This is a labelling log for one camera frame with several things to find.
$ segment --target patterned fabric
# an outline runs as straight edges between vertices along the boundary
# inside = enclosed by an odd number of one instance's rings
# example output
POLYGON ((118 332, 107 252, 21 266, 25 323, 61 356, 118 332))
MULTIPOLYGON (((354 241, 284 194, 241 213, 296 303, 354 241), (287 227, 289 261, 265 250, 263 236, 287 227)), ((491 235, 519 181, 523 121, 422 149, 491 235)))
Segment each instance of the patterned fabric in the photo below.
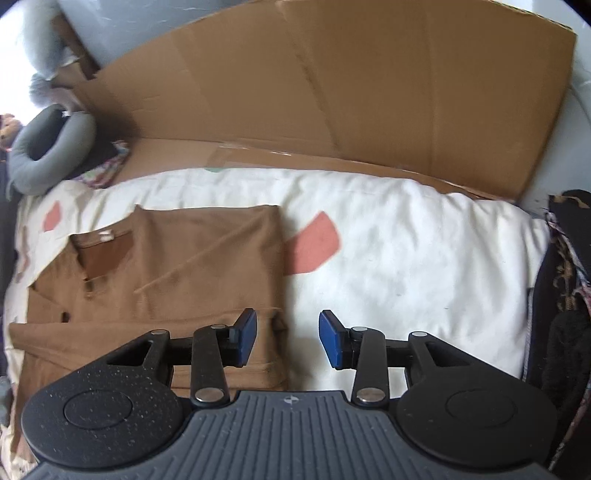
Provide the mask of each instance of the patterned fabric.
POLYGON ((92 189, 104 189, 108 187, 129 154, 129 148, 126 142, 119 140, 113 142, 113 145, 118 152, 116 156, 105 161, 102 165, 84 172, 73 180, 81 181, 92 189))
MULTIPOLYGON (((587 273, 583 268, 582 263, 580 262, 579 257, 577 256, 577 253, 568 237, 558 225, 556 216, 550 212, 547 214, 546 220, 551 230, 550 241, 555 243, 558 252, 563 259, 563 262, 561 262, 557 267, 557 276, 554 278, 553 283, 554 286, 561 291, 560 301, 557 305, 558 309, 561 312, 565 310, 576 310, 577 302, 575 295, 579 294, 584 300, 588 311, 591 312, 591 284, 589 283, 587 273), (574 275, 576 278, 575 288, 573 289, 571 286, 574 275)), ((556 452, 550 461, 550 465, 548 467, 549 470, 552 470, 560 459, 566 444, 568 444, 569 440, 573 436, 574 431, 587 411, 590 398, 591 377, 589 378, 587 386, 585 387, 585 392, 583 394, 583 398, 581 399, 579 408, 577 409, 577 413, 574 415, 573 420, 566 431, 566 434, 558 445, 558 448, 556 449, 556 452)))

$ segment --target white bedsheet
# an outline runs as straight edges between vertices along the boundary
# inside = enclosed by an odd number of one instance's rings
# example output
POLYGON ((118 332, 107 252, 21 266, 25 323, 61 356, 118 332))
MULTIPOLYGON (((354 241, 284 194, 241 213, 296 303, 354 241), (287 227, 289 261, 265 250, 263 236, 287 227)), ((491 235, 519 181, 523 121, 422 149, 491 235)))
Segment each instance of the white bedsheet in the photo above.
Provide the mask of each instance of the white bedsheet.
MULTIPOLYGON (((548 242, 544 222, 509 203, 475 202, 412 180, 358 174, 191 169, 96 191, 63 182, 45 198, 21 205, 17 246, 24 257, 28 245, 29 260, 25 265, 21 259, 20 281, 13 280, 7 292, 7 321, 25 322, 27 287, 68 235, 121 220, 135 204, 145 209, 280 205, 286 239, 324 212, 316 223, 321 227, 297 243, 298 268, 318 251, 328 256, 335 239, 338 251, 314 271, 286 277, 293 389, 349 393, 352 387, 353 372, 332 370, 318 340, 323 309, 332 309, 345 326, 373 327, 387 338, 425 330, 512 375, 521 373, 526 291, 548 242)), ((10 377, 18 382, 21 355, 9 338, 6 348, 10 377)), ((390 380, 393 395, 405 390, 400 369, 391 369, 390 380)), ((14 477, 22 465, 9 455, 11 431, 2 436, 2 460, 14 477)))

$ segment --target brown cardboard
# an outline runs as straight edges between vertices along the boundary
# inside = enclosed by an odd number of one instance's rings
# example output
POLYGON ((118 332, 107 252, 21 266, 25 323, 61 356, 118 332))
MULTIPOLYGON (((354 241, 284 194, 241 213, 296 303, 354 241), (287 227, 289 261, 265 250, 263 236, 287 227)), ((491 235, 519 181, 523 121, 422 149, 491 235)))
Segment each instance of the brown cardboard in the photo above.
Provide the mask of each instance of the brown cardboard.
POLYGON ((340 158, 285 154, 258 148, 241 148, 215 142, 164 140, 159 138, 135 138, 131 141, 131 153, 124 167, 115 178, 114 184, 163 171, 182 170, 183 168, 273 168, 277 165, 294 170, 330 170, 362 173, 375 177, 411 179, 433 187, 444 194, 463 193, 474 199, 494 198, 488 194, 474 192, 427 175, 392 167, 340 158))
POLYGON ((574 42, 487 0, 261 0, 140 46, 76 93, 142 138, 342 158, 515 199, 574 42))
POLYGON ((74 61, 57 69, 56 76, 51 79, 51 87, 71 89, 85 80, 86 76, 82 71, 80 63, 78 61, 74 61))

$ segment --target gray neck pillow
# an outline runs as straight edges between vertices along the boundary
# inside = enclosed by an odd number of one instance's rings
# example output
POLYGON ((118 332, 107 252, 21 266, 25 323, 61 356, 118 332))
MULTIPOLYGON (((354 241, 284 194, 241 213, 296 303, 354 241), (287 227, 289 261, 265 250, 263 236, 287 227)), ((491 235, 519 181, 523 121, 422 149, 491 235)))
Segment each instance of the gray neck pillow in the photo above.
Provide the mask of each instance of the gray neck pillow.
POLYGON ((61 105, 45 108, 12 145, 8 155, 10 185, 25 195, 43 195, 60 183, 85 160, 95 142, 93 116, 75 112, 64 121, 63 111, 61 105))

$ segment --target brown shirt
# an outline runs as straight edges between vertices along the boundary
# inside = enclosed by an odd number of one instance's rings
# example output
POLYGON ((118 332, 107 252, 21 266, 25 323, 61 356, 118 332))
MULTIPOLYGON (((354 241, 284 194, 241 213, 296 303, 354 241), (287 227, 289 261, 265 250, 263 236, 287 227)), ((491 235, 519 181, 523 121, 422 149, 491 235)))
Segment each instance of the brown shirt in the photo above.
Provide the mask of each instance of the brown shirt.
MULTIPOLYGON (((255 308, 258 334, 248 365, 226 368, 232 389, 277 389, 283 250, 277 207, 143 210, 72 235, 29 288, 26 324, 11 324, 25 351, 15 414, 43 386, 154 328, 172 338, 212 323, 231 325, 255 308)), ((189 368, 172 388, 187 394, 189 368)), ((13 450, 20 440, 17 431, 13 450)))

